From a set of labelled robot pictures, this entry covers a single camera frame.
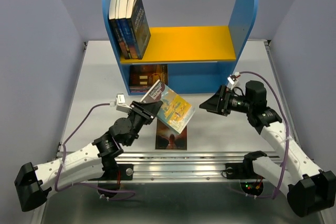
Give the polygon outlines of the Huckleberry Finn paperback book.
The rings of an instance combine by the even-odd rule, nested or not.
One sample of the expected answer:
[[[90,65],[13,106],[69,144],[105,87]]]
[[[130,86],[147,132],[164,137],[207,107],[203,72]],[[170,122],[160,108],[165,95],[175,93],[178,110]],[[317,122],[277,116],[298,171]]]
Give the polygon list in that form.
[[[181,134],[195,113],[195,108],[175,93],[164,82],[158,80],[142,97],[140,102],[161,101],[156,117],[177,134]]]

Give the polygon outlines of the dark orange cover book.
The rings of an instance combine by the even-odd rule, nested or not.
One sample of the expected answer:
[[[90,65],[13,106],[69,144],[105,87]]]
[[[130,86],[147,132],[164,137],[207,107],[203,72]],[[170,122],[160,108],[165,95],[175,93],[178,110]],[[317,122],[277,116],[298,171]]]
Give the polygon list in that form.
[[[150,88],[158,80],[168,84],[167,64],[151,65],[131,65],[129,87],[130,88]]]

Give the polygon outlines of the Nineteen Eighty-Four book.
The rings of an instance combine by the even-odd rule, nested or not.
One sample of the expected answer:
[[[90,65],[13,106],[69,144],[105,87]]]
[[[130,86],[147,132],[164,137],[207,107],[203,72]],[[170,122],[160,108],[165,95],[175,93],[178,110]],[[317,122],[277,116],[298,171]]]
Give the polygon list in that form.
[[[135,37],[134,45],[137,51],[137,56],[138,59],[142,59],[151,38],[149,24],[142,0],[134,0],[131,22]]]

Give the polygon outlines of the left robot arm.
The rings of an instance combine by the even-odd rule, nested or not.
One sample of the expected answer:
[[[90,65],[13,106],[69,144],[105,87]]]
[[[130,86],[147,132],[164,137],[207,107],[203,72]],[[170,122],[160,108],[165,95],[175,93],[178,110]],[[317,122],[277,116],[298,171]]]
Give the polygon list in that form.
[[[63,155],[51,162],[21,166],[14,180],[21,210],[28,212],[43,205],[55,193],[75,185],[85,185],[87,180],[118,175],[115,158],[123,153],[123,147],[138,139],[144,125],[149,125],[157,116],[161,101],[143,103],[133,101],[125,108],[127,117],[117,119],[103,135],[80,150]]]

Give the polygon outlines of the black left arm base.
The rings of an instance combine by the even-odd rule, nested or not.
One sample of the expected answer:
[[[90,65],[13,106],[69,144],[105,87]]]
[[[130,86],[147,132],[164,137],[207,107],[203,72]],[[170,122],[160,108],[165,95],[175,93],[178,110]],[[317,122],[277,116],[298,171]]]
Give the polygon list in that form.
[[[116,168],[104,172],[102,177],[97,179],[97,185],[101,188],[98,189],[97,192],[103,197],[113,198],[115,196],[121,196],[119,193],[111,193],[102,189],[119,191],[121,189],[121,181],[132,180],[133,172],[133,164],[118,164]]]

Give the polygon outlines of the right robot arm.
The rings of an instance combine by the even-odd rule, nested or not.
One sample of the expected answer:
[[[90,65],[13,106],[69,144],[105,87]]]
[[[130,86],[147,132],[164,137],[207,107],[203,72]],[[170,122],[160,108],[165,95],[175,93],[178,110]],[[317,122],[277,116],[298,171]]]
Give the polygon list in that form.
[[[299,217],[334,206],[335,174],[320,168],[289,136],[281,117],[267,105],[267,90],[263,83],[248,81],[243,95],[220,86],[199,108],[223,116],[232,111],[245,114],[249,124],[282,159],[282,164],[277,165],[263,151],[250,152],[241,163],[226,164],[228,179],[257,176],[266,179],[275,187],[272,196],[284,194]]]

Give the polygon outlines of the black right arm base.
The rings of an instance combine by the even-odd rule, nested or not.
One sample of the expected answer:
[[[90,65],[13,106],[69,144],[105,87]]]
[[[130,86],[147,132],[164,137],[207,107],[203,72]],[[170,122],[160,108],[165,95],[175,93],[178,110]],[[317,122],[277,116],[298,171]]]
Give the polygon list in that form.
[[[221,175],[227,179],[257,179],[262,177],[256,173],[254,168],[254,161],[261,161],[261,158],[266,158],[266,161],[271,161],[266,153],[262,151],[250,152],[244,155],[244,159],[241,163],[225,163],[224,170],[221,171]]]

